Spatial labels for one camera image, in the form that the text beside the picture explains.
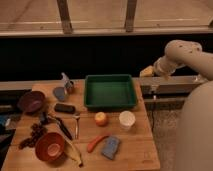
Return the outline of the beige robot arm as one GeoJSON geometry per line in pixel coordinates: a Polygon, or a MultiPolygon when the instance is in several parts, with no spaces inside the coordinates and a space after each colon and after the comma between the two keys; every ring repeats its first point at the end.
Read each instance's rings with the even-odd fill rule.
{"type": "Polygon", "coordinates": [[[164,55],[140,72],[168,78],[188,66],[206,82],[185,100],[177,127],[173,171],[213,171],[213,53],[204,52],[194,41],[172,40],[164,55]]]}

